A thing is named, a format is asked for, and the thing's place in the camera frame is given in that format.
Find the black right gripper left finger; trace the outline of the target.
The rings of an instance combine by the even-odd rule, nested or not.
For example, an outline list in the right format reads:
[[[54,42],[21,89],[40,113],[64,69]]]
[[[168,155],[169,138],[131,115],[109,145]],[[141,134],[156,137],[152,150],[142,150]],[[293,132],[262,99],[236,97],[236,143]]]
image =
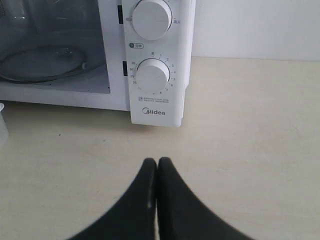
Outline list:
[[[71,240],[154,240],[157,163],[146,158],[122,197]]]

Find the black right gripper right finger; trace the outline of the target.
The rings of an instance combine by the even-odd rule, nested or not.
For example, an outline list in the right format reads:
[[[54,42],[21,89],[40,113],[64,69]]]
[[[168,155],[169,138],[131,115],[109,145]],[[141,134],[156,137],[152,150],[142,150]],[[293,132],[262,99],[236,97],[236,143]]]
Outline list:
[[[251,239],[203,204],[169,157],[162,157],[158,162],[156,198],[161,240]]]

